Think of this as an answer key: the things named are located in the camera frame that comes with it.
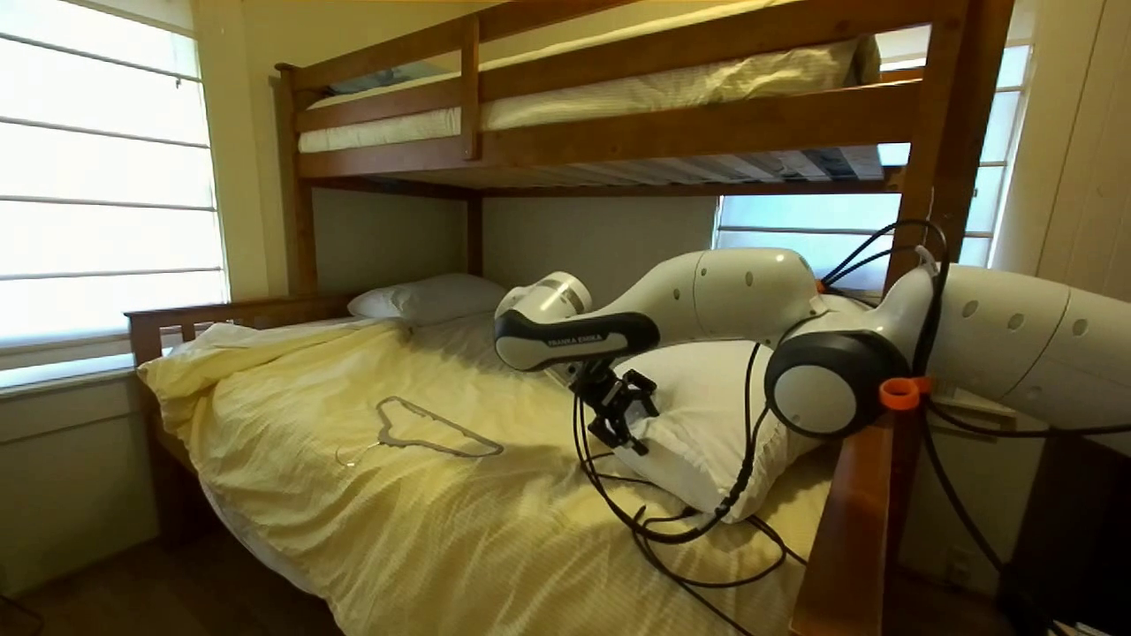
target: yellow blanket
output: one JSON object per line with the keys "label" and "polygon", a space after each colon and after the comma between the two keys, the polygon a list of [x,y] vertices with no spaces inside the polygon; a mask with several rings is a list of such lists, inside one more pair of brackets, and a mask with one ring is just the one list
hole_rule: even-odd
{"label": "yellow blanket", "polygon": [[[573,396],[495,364],[484,318],[428,332],[216,325],[141,378],[205,491],[329,601],[343,632],[728,632],[633,548],[576,470]],[[763,505],[802,555],[824,477],[806,459]],[[668,505],[650,488],[615,495]],[[657,551],[700,579],[778,562],[749,526]],[[753,632],[785,632],[799,583],[785,558],[703,597]]]}

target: white pillow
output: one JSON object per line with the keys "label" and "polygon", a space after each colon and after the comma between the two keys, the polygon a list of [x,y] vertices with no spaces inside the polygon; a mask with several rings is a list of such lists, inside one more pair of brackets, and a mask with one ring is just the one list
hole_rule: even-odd
{"label": "white pillow", "polygon": [[410,325],[435,325],[463,314],[495,311],[502,286],[467,272],[410,279],[357,293],[346,307],[353,318],[392,318]]}
{"label": "white pillow", "polygon": [[[746,389],[753,424],[767,406],[763,371],[774,350],[760,346],[746,385],[749,350],[753,343],[682,343],[622,360],[619,371],[633,367],[657,382],[657,417],[633,424],[633,435],[647,442],[647,456],[615,449],[615,459],[629,473],[640,473],[710,516],[735,488],[746,456]],[[725,519],[735,523],[753,516],[774,481],[816,445],[820,438],[795,435],[767,413],[756,431],[749,484]]]}

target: bed sheet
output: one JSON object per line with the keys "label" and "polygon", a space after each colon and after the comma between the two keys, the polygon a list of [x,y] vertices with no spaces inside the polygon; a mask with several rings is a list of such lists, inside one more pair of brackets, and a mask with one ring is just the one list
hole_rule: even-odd
{"label": "bed sheet", "polygon": [[[682,25],[700,25],[721,14],[742,14],[756,7],[770,7],[781,0],[742,0],[742,4],[717,4],[700,7],[679,18],[657,18],[643,25],[611,28],[587,39],[569,42],[548,42],[534,53],[502,57],[484,64],[509,67],[523,60],[558,57],[569,49],[587,49],[601,42],[619,42],[633,35],[668,32]],[[838,46],[809,46],[809,49],[788,49],[788,53],[767,53],[767,57],[746,57],[728,64],[703,64],[703,67],[682,67],[682,71],[657,71],[643,78],[619,78],[619,81],[597,81],[580,88],[555,88],[555,92],[534,92],[516,99],[484,102],[481,127],[484,131],[509,131],[509,127],[537,127],[537,124],[569,124],[569,120],[601,120],[601,117],[633,117],[633,113],[661,113],[661,110],[689,110],[707,102],[739,102],[756,95],[788,95],[788,92],[820,92],[834,85],[852,85],[877,78],[880,57],[873,39],[852,39]],[[449,81],[456,74],[428,74],[403,85],[385,85],[357,95],[332,95],[315,102],[336,106],[364,95],[382,92],[403,92],[431,81]],[[343,148],[368,148],[368,145],[399,145],[399,141],[424,141],[424,138],[449,138],[459,134],[459,110],[435,110],[435,113],[414,113],[414,117],[389,117],[371,124],[346,124],[346,127],[322,127],[300,134],[300,152],[343,152]]]}
{"label": "bed sheet", "polygon": [[[343,632],[728,632],[640,558],[576,470],[569,392],[505,371],[488,314],[417,332],[216,325],[141,378],[209,498],[325,597]],[[378,410],[406,445],[378,442]],[[672,505],[650,488],[615,495]],[[827,466],[813,459],[763,505],[802,555],[824,495]],[[735,579],[778,548],[728,526],[661,558]],[[802,565],[785,562],[710,601],[753,632],[785,632],[799,583]]]}

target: bottom bunk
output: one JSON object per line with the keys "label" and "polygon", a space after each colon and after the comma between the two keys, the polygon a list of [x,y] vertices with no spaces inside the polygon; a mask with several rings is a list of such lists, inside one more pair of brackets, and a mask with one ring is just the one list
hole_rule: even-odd
{"label": "bottom bunk", "polygon": [[[880,632],[898,519],[887,424],[841,452],[778,435],[795,456],[742,491],[767,526],[650,544],[583,477],[573,392],[495,360],[495,300],[417,293],[406,314],[378,293],[350,304],[364,318],[332,318],[346,300],[138,311],[152,438],[343,632]],[[640,481],[608,491],[650,519],[686,512]]]}

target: wooden bed post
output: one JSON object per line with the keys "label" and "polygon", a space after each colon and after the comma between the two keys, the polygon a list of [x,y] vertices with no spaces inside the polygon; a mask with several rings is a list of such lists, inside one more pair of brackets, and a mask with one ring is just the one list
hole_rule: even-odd
{"label": "wooden bed post", "polygon": [[481,159],[481,21],[467,18],[463,46],[459,46],[459,88],[463,88],[463,110],[459,110],[459,131],[463,131],[463,159]]}
{"label": "wooden bed post", "polygon": [[[131,322],[131,350],[134,364],[163,357],[163,325],[148,318],[148,311],[127,311]],[[156,396],[138,382],[138,406],[145,420],[145,456],[148,456],[148,481],[152,481],[152,505],[159,523],[159,544],[184,544],[201,537],[216,526],[216,516],[187,470],[184,445],[173,445],[163,435],[163,410]]]}
{"label": "wooden bed post", "polygon": [[[930,71],[919,102],[919,131],[905,170],[898,219],[933,219],[958,258],[975,173],[997,88],[997,67],[1014,0],[968,0],[965,25],[937,25],[930,35]],[[915,254],[894,254],[887,279],[908,272]]]}
{"label": "wooden bed post", "polygon": [[318,258],[315,258],[315,187],[297,173],[297,113],[315,102],[293,85],[297,67],[279,64],[276,88],[276,134],[279,134],[279,180],[283,180],[283,233],[286,233],[286,293],[318,293]]}
{"label": "wooden bed post", "polygon": [[951,237],[951,258],[958,258],[965,237],[968,205],[975,194],[979,155],[986,141],[986,120],[997,92],[997,67],[1011,28],[1014,0],[968,4],[968,39],[958,57],[954,95],[947,99],[947,134],[937,163],[933,219]]}

